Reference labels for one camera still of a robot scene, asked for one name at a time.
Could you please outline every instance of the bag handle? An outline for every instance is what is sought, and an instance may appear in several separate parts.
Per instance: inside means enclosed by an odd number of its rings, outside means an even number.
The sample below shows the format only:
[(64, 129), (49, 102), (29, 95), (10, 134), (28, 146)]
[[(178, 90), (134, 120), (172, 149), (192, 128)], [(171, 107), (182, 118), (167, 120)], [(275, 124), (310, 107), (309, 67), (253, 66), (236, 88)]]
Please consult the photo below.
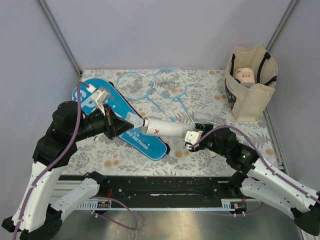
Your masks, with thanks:
[[(230, 75), (231, 75), (231, 77), (233, 77), (233, 78), (234, 78), (235, 59), (236, 59), (236, 55), (233, 53), (233, 54), (232, 54), (232, 59), (231, 59), (231, 69), (230, 69)], [(241, 84), (241, 82), (239, 81), (239, 79), (234, 78), (234, 80), (236, 80), (239, 84)]]
[[(271, 55), (270, 55), (268, 52), (266, 52), (266, 53), (264, 54), (264, 57), (263, 57), (261, 63), (260, 63), (260, 66), (259, 66), (259, 69), (258, 69), (258, 72), (257, 72), (257, 75), (256, 75), (256, 83), (257, 83), (257, 84), (260, 83), (261, 69), (262, 69), (262, 67), (263, 67), (266, 59), (269, 60), (270, 58), (271, 58)], [(264, 85), (265, 85), (265, 86), (268, 86), (270, 83), (276, 82), (276, 81), (277, 81), (277, 76), (274, 76), (274, 77), (271, 78), (268, 82), (266, 82)]]

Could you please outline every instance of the badminton racket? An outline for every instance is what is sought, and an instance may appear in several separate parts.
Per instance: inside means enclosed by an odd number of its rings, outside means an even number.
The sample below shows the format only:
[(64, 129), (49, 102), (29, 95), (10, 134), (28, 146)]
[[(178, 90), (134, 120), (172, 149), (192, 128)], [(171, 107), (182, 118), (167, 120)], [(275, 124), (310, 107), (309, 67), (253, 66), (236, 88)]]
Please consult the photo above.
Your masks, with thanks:
[(153, 85), (155, 90), (164, 98), (178, 99), (184, 108), (191, 122), (195, 124), (190, 116), (187, 107), (184, 105), (181, 96), (187, 91), (187, 82), (185, 78), (173, 69), (162, 69), (153, 76)]
[(142, 75), (137, 71), (125, 72), (116, 80), (116, 87), (125, 98), (133, 101), (148, 99), (172, 121), (177, 121), (173, 116), (170, 116), (168, 113), (166, 113), (159, 104), (149, 97), (153, 89), (153, 84), (152, 81), (150, 81), (145, 75)]

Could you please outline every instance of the table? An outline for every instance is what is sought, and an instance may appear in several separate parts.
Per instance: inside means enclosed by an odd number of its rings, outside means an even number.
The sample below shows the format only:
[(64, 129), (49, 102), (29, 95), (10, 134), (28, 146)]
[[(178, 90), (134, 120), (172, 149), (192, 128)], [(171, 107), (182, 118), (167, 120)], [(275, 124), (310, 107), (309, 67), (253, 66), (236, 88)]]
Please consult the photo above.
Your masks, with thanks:
[[(158, 70), (85, 70), (81, 80), (101, 78), (116, 83), (118, 76), (128, 71), (138, 71), (152, 80)], [(185, 77), (188, 84), (187, 92), (181, 98), (191, 115), (194, 112), (201, 112), (225, 118), (228, 125), (235, 126), (246, 133), (263, 157), (276, 165), (275, 152), (265, 116), (261, 116), (258, 122), (231, 121), (224, 90), (223, 70), (185, 69), (177, 71)], [(180, 122), (190, 122), (177, 99), (163, 98), (155, 90), (152, 91), (150, 97)], [(129, 100), (129, 103), (142, 117), (169, 119), (147, 99)], [(245, 143), (242, 136), (237, 134), (237, 137), (240, 142)], [(171, 151), (162, 160), (152, 161), (118, 138), (109, 140), (103, 134), (95, 139), (88, 138), (77, 143), (78, 151), (71, 157), (63, 174), (84, 175), (87, 172), (97, 171), (104, 175), (122, 176), (228, 177), (235, 172), (222, 156), (211, 159), (207, 151), (187, 151), (184, 146), (185, 142), (181, 138), (162, 137), (162, 140), (168, 143)]]

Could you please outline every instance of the reflective floor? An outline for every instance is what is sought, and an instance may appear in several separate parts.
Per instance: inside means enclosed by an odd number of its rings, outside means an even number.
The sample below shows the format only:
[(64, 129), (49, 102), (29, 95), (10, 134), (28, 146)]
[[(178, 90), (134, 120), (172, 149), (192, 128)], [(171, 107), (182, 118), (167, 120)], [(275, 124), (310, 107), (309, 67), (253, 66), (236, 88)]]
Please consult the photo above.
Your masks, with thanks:
[[(249, 202), (248, 211), (258, 207)], [(265, 205), (246, 217), (226, 217), (207, 211), (137, 211), (139, 229), (126, 230), (110, 221), (95, 218), (88, 211), (74, 211), (54, 240), (301, 240), (294, 222)], [(126, 211), (106, 216), (134, 226)]]

